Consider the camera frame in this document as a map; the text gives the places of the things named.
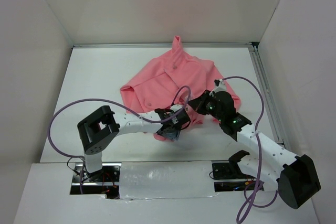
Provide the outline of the pink zip jacket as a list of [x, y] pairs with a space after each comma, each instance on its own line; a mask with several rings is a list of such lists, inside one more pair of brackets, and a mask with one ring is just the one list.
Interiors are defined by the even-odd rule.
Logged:
[[213, 61], [186, 53], [180, 37], [176, 36], [171, 50], [150, 60], [120, 88], [120, 94], [126, 107], [159, 120], [155, 109], [198, 98], [205, 90], [212, 91], [214, 81], [222, 78]]

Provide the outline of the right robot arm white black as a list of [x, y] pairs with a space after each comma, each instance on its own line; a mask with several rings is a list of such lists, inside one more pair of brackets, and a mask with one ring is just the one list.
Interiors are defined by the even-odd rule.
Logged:
[[188, 104], [195, 112], [217, 119], [223, 132], [246, 146], [249, 154], [261, 154], [266, 163], [261, 180], [277, 185], [280, 198], [289, 207], [298, 209], [321, 189], [313, 160], [284, 149], [257, 131], [249, 119], [236, 112], [228, 92], [205, 90]]

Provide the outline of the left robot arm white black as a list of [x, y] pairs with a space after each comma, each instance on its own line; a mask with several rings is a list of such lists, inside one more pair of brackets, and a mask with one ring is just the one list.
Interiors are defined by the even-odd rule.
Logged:
[[102, 152], [115, 137], [141, 132], [176, 141], [181, 130], [190, 123], [191, 119], [181, 105], [139, 115], [114, 113], [108, 105], [98, 108], [77, 124], [84, 150], [85, 176], [90, 182], [103, 177]]

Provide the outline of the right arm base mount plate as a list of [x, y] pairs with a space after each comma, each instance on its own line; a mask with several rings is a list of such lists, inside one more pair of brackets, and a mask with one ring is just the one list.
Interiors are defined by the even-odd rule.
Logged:
[[214, 181], [215, 192], [253, 190], [256, 178], [243, 174], [228, 161], [212, 162], [209, 177]]

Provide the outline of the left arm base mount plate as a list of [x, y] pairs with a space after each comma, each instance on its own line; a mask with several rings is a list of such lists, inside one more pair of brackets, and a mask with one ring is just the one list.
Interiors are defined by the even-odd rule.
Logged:
[[89, 174], [82, 163], [71, 158], [66, 163], [72, 171], [71, 195], [102, 195], [107, 199], [119, 199], [121, 163], [103, 163], [102, 169]]

